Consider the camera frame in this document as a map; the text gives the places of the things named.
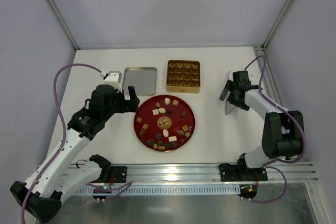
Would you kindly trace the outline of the white square chocolate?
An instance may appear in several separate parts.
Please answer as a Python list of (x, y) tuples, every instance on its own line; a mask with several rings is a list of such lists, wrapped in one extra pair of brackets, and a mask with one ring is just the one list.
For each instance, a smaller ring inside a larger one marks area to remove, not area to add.
[(159, 111), (157, 109), (153, 110), (153, 115), (158, 115), (159, 114)]

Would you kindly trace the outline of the white cone chocolate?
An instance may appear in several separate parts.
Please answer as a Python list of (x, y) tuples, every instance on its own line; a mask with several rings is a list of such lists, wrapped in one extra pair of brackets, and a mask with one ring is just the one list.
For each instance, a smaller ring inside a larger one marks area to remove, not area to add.
[(165, 99), (164, 99), (164, 103), (165, 103), (166, 105), (170, 104), (170, 99), (169, 99), (169, 98), (165, 98)]

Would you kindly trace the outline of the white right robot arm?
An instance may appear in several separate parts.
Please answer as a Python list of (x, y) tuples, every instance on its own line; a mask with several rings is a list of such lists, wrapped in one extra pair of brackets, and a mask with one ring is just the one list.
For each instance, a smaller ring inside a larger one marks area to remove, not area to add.
[(283, 108), (266, 96), (259, 85), (251, 83), (246, 70), (233, 72), (219, 99), (245, 111), (253, 109), (264, 121), (259, 147), (241, 154), (235, 164), (219, 165), (223, 182), (267, 181), (266, 165), (295, 163), (305, 154), (302, 113)]

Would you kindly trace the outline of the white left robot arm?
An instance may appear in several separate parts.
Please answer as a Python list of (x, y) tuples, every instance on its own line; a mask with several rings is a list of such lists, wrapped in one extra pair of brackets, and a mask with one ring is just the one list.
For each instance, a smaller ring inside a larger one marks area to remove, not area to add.
[(75, 157), (104, 129), (106, 122), (116, 113), (135, 113), (140, 100), (133, 86), (128, 87), (130, 98), (111, 85), (101, 84), (93, 90), (91, 98), (76, 112), (68, 124), (60, 143), (45, 161), (25, 181), (15, 181), (10, 192), (22, 208), (41, 223), (57, 215), (62, 204), (86, 184), (106, 179), (111, 173), (111, 163), (94, 154), (83, 167), (67, 178), (63, 174)]

